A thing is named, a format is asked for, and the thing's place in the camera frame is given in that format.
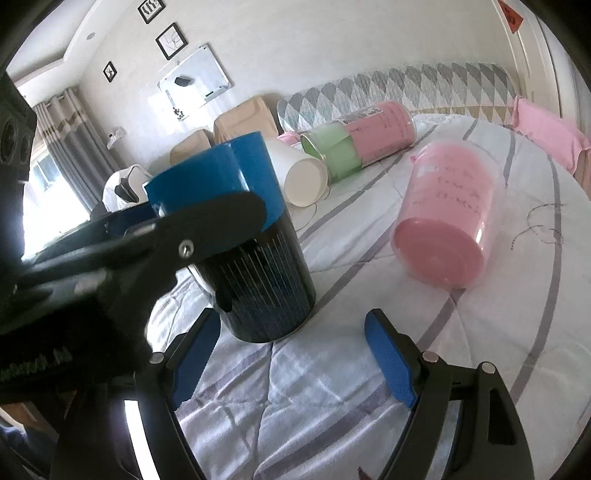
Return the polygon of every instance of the white cup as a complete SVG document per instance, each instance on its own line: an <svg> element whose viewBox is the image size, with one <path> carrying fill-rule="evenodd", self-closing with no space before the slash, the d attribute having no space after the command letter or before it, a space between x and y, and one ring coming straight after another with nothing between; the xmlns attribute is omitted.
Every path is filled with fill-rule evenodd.
<svg viewBox="0 0 591 480"><path fill-rule="evenodd" d="M267 138L265 144L286 201L307 207L322 197L329 182L322 160L275 138Z"/></svg>

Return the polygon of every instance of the whiteboard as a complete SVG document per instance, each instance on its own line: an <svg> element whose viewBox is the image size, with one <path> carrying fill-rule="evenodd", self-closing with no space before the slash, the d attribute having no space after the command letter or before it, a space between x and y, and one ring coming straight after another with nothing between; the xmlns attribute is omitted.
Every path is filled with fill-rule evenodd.
<svg viewBox="0 0 591 480"><path fill-rule="evenodd" d="M182 121L232 85L209 45L203 44L160 80L158 87Z"/></svg>

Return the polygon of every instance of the ceiling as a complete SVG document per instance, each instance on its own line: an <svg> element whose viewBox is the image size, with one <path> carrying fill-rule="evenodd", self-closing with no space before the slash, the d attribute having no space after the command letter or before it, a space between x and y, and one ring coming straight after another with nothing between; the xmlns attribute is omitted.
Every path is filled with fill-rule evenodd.
<svg viewBox="0 0 591 480"><path fill-rule="evenodd" d="M101 42L133 3L136 1L64 0L41 22L7 69L29 105L78 84Z"/></svg>

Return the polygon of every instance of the white bedsheet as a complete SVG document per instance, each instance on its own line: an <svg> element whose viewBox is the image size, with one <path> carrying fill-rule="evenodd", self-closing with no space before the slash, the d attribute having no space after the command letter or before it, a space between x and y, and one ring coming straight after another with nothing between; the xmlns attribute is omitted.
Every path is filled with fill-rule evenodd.
<svg viewBox="0 0 591 480"><path fill-rule="evenodd" d="M378 477L408 411L391 397L363 336L375 307L449 364L498 367L517 400L537 480L552 476L581 434L591 397L591 203L565 170L507 129L464 116L423 120L428 135L413 150L292 211L317 290L312 318L267 345L241 342L222 326L193 398L177 412L210 480ZM488 150L508 183L484 278L451 295L410 277L388 235L409 156L438 138ZM521 234L528 216L541 226ZM148 326L155 350L207 306L188 273L178 277ZM441 477L457 407L450 406L431 479Z"/></svg>

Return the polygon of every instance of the blue gripper pad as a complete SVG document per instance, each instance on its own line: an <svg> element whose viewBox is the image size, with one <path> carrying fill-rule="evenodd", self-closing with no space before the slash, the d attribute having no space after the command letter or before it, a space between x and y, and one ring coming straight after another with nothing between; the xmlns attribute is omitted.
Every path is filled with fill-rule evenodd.
<svg viewBox="0 0 591 480"><path fill-rule="evenodd" d="M222 328L219 314L211 309L208 309L208 311L209 314L203 321L193 343L189 346L187 353L174 371L171 402L175 410L180 407L182 402L193 396L209 357L212 355L213 348L219 339Z"/></svg>
<svg viewBox="0 0 591 480"><path fill-rule="evenodd" d="M416 368L420 368L420 364L417 358L408 359L409 362L416 363L416 365L413 365L414 368L408 364L404 355L398 349L395 339L392 338L392 334L388 334L384 319L389 323L386 315L379 309L371 310L365 316L365 339L386 378L386 383L394 398L412 409L418 401L413 380L418 376ZM394 335L400 335L394 327L391 327L391 330Z"/></svg>

